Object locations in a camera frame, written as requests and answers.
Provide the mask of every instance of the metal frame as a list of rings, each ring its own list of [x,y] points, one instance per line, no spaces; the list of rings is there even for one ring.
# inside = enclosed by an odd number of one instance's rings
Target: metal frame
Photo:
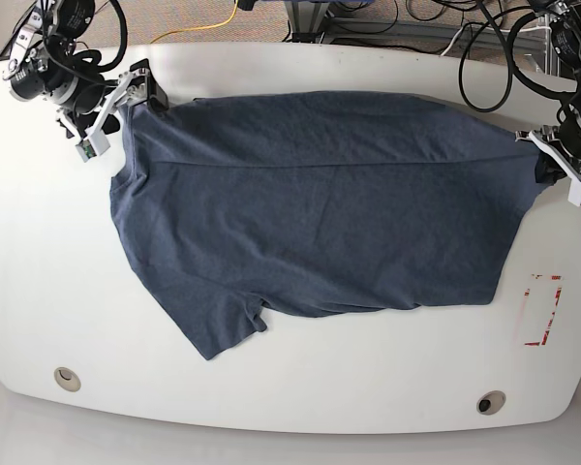
[[[434,22],[398,21],[383,33],[390,22],[352,17],[333,17],[330,29],[323,34],[321,24],[331,2],[313,3],[310,1],[285,1],[290,21],[290,31],[294,42],[323,42],[329,44],[336,39],[393,40],[412,39],[422,42],[432,42],[441,45],[448,44],[459,26],[438,24]],[[464,45],[468,38],[461,37],[459,44]],[[479,47],[500,49],[502,46],[495,32],[487,28],[475,42]],[[551,76],[560,75],[560,60],[551,46],[550,31],[528,33],[517,38],[514,50],[523,53],[536,63],[539,71]]]

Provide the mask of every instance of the white table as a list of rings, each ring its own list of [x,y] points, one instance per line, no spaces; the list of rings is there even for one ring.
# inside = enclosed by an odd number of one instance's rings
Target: white table
[[[318,89],[461,103],[457,60],[403,51],[139,46],[128,50],[125,69],[145,56],[175,103]],[[499,100],[504,69],[469,63],[466,76],[475,103]],[[551,123],[556,109],[515,84],[490,118],[527,129]],[[581,209],[567,202],[567,181],[545,191],[524,219],[491,305],[318,320],[263,310],[267,332],[207,362],[131,272],[111,223],[108,184],[124,159],[120,137],[84,165],[54,112],[43,101],[17,102],[0,78],[0,380],[8,389],[149,419],[324,433],[545,421],[570,402],[581,376]],[[563,279],[531,280],[533,273]],[[563,291],[549,339],[525,346],[541,339],[556,284]],[[80,391],[55,383],[60,366],[79,375]],[[491,390],[507,400],[486,417],[476,402]]]

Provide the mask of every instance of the t-shirt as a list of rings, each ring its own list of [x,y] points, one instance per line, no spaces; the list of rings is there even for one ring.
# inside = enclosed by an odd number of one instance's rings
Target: t-shirt
[[[263,305],[327,317],[491,302],[546,187],[532,144],[410,95],[203,99],[124,119],[113,221],[206,359],[265,331]]]

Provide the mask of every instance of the shirt sleeve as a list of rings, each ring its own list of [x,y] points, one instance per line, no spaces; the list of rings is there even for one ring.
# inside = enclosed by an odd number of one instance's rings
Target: shirt sleeve
[[[133,131],[150,162],[237,168],[456,163],[537,156],[532,143],[410,95],[312,92],[202,99]]]
[[[146,266],[135,272],[207,360],[267,328],[255,295],[168,268]]]

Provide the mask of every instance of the yellow cable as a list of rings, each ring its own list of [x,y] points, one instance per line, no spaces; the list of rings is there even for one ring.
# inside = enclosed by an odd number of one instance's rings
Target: yellow cable
[[[205,29],[215,29],[216,27],[225,26],[226,24],[231,22],[232,19],[234,18],[234,16],[236,15],[237,6],[238,6],[238,1],[235,0],[234,8],[232,9],[232,14],[230,15],[230,17],[226,21],[218,22],[217,24],[210,24],[208,26],[186,27],[185,29],[176,29],[174,31],[168,31],[168,32],[165,32],[164,34],[162,34],[161,36],[158,36],[155,39],[153,39],[151,41],[151,44],[155,44],[157,41],[159,41],[160,39],[163,39],[165,36],[169,36],[171,34],[178,34],[179,32],[203,31]]]

